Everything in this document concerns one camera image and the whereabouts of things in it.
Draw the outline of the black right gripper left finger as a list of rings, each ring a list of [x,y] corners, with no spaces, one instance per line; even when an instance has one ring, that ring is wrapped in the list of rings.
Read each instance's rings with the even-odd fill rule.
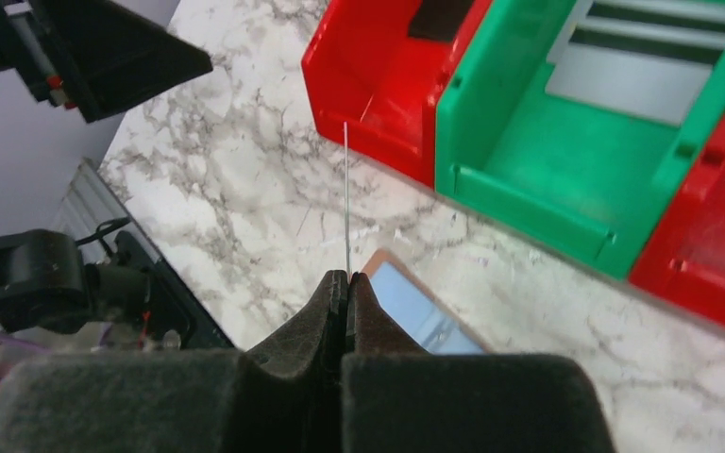
[[[0,452],[337,452],[348,283],[248,351],[49,355],[0,381]]]

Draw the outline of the silver card from holder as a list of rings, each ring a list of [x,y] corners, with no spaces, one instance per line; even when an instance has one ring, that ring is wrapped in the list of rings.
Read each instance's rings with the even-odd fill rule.
[[[725,24],[589,13],[552,45],[549,95],[679,126],[725,51]]]

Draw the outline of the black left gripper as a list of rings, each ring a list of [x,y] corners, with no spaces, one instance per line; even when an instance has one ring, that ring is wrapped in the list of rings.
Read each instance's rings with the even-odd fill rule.
[[[112,1],[0,1],[0,73],[88,123],[212,71],[207,52]]]

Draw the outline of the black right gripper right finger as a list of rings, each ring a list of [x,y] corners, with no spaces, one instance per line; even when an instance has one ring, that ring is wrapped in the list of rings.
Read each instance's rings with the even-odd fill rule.
[[[551,354],[432,355],[349,285],[353,349],[341,365],[345,452],[612,452],[590,378]]]

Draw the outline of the tan leather card holder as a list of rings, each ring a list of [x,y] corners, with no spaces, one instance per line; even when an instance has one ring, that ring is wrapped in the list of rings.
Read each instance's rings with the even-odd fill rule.
[[[435,355],[483,355],[492,352],[390,250],[374,252],[362,267],[383,310],[414,341]]]

